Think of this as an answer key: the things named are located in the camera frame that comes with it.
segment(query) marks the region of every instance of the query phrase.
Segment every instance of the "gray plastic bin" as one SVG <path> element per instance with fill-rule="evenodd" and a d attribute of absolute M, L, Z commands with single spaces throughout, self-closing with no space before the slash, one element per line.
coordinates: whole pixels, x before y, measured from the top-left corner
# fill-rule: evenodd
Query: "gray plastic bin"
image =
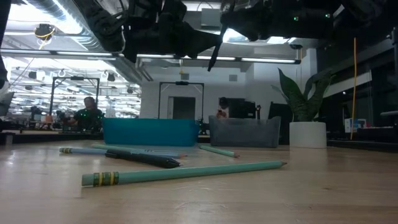
<path fill-rule="evenodd" d="M 209 116 L 212 146 L 278 147 L 280 117 L 263 119 L 217 119 Z"/>

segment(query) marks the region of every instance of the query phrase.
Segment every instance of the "teal plastic bin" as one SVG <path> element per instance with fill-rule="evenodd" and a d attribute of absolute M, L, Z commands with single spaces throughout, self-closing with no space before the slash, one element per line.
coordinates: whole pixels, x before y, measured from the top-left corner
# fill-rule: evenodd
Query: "teal plastic bin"
<path fill-rule="evenodd" d="M 103 120 L 106 144 L 140 146 L 193 146 L 198 139 L 199 125 L 187 119 Z"/>

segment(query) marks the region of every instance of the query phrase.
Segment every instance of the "desk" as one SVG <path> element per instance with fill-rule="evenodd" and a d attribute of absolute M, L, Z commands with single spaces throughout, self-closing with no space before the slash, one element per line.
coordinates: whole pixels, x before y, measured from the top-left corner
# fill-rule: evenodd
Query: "desk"
<path fill-rule="evenodd" d="M 59 154 L 98 141 L 0 149 L 1 223 L 383 223 L 398 220 L 398 155 L 355 149 L 191 149 L 185 167 L 283 160 L 277 170 L 81 188 L 92 172 L 156 167 Z"/>

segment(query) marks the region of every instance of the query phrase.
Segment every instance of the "orange cable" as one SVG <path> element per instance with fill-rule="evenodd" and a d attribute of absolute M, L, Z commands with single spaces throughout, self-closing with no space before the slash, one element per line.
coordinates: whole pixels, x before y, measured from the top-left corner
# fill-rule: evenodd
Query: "orange cable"
<path fill-rule="evenodd" d="M 356 61 L 356 37 L 354 38 L 354 95 L 353 95 L 353 122 L 351 125 L 351 140 L 353 140 L 354 135 L 354 122 L 355 122 L 355 96 L 356 96 L 356 75 L 357 75 L 357 61 Z"/>

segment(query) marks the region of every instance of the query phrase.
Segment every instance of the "doorway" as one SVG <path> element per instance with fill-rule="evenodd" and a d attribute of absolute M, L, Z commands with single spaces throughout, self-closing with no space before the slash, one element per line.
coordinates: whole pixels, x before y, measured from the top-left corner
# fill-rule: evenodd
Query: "doorway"
<path fill-rule="evenodd" d="M 195 119 L 195 97 L 169 97 L 168 119 Z"/>

